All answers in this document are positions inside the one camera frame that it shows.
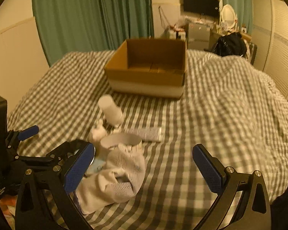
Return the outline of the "white suitcase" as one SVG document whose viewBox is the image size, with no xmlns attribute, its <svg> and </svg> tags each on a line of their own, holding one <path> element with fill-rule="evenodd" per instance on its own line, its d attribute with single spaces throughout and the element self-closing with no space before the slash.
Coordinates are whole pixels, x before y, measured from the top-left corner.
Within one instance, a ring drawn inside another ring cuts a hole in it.
<svg viewBox="0 0 288 230">
<path fill-rule="evenodd" d="M 175 33 L 176 39 L 185 41 L 186 40 L 186 32 L 185 31 L 176 31 Z"/>
</svg>

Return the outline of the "black wall television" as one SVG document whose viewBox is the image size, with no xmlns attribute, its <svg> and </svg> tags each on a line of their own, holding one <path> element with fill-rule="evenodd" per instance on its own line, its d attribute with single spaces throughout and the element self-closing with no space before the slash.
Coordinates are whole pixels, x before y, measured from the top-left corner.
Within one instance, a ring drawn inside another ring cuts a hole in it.
<svg viewBox="0 0 288 230">
<path fill-rule="evenodd" d="M 183 8 L 185 12 L 210 17 L 219 16 L 219 0 L 183 0 Z"/>
</svg>

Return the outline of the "black jacket on chair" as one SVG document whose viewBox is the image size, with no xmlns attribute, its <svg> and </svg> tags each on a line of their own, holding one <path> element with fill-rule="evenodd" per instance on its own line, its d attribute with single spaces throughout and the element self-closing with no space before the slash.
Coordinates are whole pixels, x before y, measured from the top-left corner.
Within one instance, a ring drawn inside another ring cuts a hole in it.
<svg viewBox="0 0 288 230">
<path fill-rule="evenodd" d="M 245 57 L 247 47 L 239 32 L 219 37 L 213 45 L 211 52 L 218 56 L 240 56 Z"/>
</svg>

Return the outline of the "white cotton pad roll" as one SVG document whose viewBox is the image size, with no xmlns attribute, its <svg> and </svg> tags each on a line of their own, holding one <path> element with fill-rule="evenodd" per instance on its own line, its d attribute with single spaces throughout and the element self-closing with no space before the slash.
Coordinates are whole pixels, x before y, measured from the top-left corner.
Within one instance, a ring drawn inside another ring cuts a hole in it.
<svg viewBox="0 0 288 230">
<path fill-rule="evenodd" d="M 112 96 L 109 94 L 103 95 L 98 100 L 98 106 L 102 110 L 105 120 L 112 126 L 119 126 L 123 120 L 124 115 L 120 107 L 116 105 Z"/>
</svg>

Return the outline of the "white louvered wardrobe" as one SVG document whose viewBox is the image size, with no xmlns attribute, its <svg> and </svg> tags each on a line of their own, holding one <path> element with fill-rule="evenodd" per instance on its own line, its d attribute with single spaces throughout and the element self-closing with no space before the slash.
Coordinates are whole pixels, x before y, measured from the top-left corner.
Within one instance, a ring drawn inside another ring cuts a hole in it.
<svg viewBox="0 0 288 230">
<path fill-rule="evenodd" d="M 254 67 L 275 82 L 288 99 L 288 6 L 283 0 L 252 0 Z"/>
</svg>

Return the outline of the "white cream tube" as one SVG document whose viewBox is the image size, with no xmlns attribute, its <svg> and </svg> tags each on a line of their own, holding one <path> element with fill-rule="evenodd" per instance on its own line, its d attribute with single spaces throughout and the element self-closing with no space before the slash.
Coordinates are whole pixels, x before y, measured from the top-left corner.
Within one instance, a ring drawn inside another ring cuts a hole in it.
<svg viewBox="0 0 288 230">
<path fill-rule="evenodd" d="M 126 128 L 122 129 L 124 133 L 130 133 L 141 137 L 145 142 L 162 142 L 164 135 L 161 127 L 150 128 Z"/>
</svg>

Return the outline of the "white tape roll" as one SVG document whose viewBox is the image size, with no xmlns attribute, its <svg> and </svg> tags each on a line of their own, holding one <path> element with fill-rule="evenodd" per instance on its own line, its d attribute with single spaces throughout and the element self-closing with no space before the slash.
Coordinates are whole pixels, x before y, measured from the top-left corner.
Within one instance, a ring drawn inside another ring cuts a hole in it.
<svg viewBox="0 0 288 230">
<path fill-rule="evenodd" d="M 100 140 L 100 145 L 105 149 L 109 149 L 119 144 L 136 146 L 141 144 L 141 142 L 142 139 L 138 135 L 131 133 L 114 133 L 103 137 Z"/>
</svg>

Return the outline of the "white oval mirror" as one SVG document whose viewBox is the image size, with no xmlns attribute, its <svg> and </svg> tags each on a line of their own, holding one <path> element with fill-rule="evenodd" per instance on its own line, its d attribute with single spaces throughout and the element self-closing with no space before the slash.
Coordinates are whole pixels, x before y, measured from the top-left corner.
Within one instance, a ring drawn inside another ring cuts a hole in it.
<svg viewBox="0 0 288 230">
<path fill-rule="evenodd" d="M 238 21 L 237 15 L 230 4 L 226 4 L 223 6 L 220 16 L 221 22 L 226 23 L 229 29 L 232 29 L 236 26 L 236 23 Z"/>
</svg>

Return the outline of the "white mesh cloth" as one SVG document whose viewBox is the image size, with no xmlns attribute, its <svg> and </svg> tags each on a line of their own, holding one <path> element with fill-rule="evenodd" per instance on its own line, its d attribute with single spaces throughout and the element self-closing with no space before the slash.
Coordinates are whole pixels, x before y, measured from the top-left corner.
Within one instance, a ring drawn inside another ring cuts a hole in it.
<svg viewBox="0 0 288 230">
<path fill-rule="evenodd" d="M 119 144 L 110 151 L 103 168 L 81 180 L 75 194 L 82 214 L 113 203 L 129 201 L 139 192 L 146 172 L 142 145 Z"/>
</svg>

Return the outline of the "green curtain left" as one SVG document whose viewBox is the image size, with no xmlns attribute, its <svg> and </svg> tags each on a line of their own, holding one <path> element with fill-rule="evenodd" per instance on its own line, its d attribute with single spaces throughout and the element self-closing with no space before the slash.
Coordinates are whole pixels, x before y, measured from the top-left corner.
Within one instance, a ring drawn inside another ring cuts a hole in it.
<svg viewBox="0 0 288 230">
<path fill-rule="evenodd" d="M 154 36 L 152 0 L 32 0 L 39 38 L 53 65 L 71 51 L 115 50 Z"/>
</svg>

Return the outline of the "grey mini fridge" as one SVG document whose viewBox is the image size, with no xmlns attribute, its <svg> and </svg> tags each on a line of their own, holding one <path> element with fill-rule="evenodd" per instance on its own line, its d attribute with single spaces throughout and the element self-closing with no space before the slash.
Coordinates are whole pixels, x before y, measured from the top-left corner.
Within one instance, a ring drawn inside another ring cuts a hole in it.
<svg viewBox="0 0 288 230">
<path fill-rule="evenodd" d="M 188 23 L 187 45 L 188 49 L 205 50 L 209 47 L 210 28 L 204 24 Z"/>
</svg>

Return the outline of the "blue card pack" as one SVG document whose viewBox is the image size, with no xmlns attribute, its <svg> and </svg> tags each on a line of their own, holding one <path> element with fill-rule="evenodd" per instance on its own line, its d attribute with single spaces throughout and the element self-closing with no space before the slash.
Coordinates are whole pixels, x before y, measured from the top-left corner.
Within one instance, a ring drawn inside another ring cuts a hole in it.
<svg viewBox="0 0 288 230">
<path fill-rule="evenodd" d="M 90 164 L 88 169 L 86 170 L 85 176 L 90 176 L 94 173 L 101 171 L 104 165 L 105 165 L 105 160 L 96 157 L 93 160 L 93 162 Z"/>
</svg>

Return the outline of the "white plush toy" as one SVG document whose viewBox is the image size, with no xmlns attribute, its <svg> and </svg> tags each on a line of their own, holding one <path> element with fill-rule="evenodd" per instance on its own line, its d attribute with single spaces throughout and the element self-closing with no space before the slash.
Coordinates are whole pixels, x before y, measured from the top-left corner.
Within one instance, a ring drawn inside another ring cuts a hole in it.
<svg viewBox="0 0 288 230">
<path fill-rule="evenodd" d="M 105 127 L 103 127 L 103 119 L 99 119 L 96 122 L 96 125 L 91 128 L 89 132 L 89 142 L 93 145 L 99 145 L 100 140 L 107 136 L 107 131 Z"/>
</svg>

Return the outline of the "open cardboard box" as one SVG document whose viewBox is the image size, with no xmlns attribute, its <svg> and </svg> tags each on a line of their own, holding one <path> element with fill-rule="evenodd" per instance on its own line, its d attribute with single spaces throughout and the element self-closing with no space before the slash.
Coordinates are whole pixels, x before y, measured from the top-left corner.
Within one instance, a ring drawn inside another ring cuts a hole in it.
<svg viewBox="0 0 288 230">
<path fill-rule="evenodd" d="M 186 44 L 178 39 L 127 39 L 104 71 L 114 91 L 179 99 L 187 71 Z"/>
</svg>

